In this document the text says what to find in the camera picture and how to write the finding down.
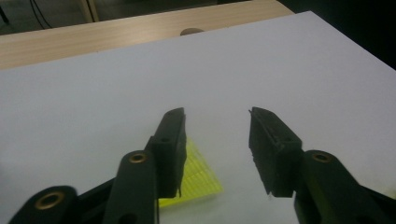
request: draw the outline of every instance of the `wooden table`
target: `wooden table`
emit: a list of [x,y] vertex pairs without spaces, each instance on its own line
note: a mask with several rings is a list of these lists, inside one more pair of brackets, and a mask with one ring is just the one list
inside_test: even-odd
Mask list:
[[175,37],[186,28],[209,31],[290,14],[275,0],[254,0],[2,35],[0,69]]

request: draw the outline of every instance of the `yellow mesh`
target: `yellow mesh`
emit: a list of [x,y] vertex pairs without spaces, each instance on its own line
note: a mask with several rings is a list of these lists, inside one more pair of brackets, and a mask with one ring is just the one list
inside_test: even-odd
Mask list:
[[173,199],[160,199],[160,207],[183,203],[223,191],[215,174],[189,138],[187,139],[186,151],[187,159],[184,164],[184,175],[181,182],[181,197],[176,196]]

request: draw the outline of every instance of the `black plastic part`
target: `black plastic part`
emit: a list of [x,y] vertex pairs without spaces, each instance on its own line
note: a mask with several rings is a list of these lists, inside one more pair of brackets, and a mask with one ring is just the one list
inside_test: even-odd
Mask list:
[[291,197],[295,187],[295,165],[304,154],[300,138],[271,111],[250,111],[249,147],[267,193]]
[[76,191],[67,186],[44,189],[30,198],[10,224],[68,224],[79,218]]
[[383,194],[380,194],[372,189],[367,189],[362,186],[374,199],[376,204],[381,208],[381,210],[387,215],[388,218],[396,223],[396,200],[391,199]]
[[103,224],[158,223],[155,160],[149,151],[122,158],[107,201]]
[[184,163],[187,159],[186,132],[183,108],[167,112],[145,150],[152,152],[156,160],[158,197],[174,198],[180,194]]
[[114,179],[111,179],[78,196],[79,210],[81,211],[80,223],[101,223],[113,182]]
[[315,206],[312,198],[302,198],[296,195],[294,199],[294,209],[300,224],[319,224],[321,223],[320,213]]
[[[306,151],[300,173],[310,198],[306,194],[302,198],[299,194],[300,190],[306,189],[297,189],[297,199],[306,202],[312,199],[321,217],[320,223],[393,223],[333,155],[318,150]],[[297,210],[299,220],[308,220],[302,222],[307,224],[317,223],[311,221],[313,211]]]

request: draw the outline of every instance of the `white paper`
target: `white paper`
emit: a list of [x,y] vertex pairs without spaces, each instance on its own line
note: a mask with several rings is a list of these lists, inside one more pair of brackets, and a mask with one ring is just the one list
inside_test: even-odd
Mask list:
[[253,106],[396,196],[396,73],[306,12],[0,71],[0,223],[47,187],[107,181],[181,106],[225,191],[164,209],[163,224],[297,223],[252,161]]

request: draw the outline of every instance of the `screw hole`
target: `screw hole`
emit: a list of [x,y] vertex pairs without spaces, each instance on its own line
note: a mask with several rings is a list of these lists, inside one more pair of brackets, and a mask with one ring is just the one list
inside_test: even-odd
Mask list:
[[324,154],[324,153],[315,153],[312,155],[312,158],[315,161],[320,161],[320,162],[325,162],[325,163],[330,162],[332,160],[331,156]]
[[54,207],[64,200],[64,193],[60,191],[50,192],[35,202],[35,208],[45,210]]
[[143,153],[139,153],[139,154],[134,154],[133,156],[131,156],[129,158],[129,161],[131,163],[139,163],[139,162],[143,162],[147,159],[146,154]]
[[129,213],[129,214],[123,215],[119,219],[119,224],[135,224],[136,221],[137,221],[136,215],[132,214],[132,213]]

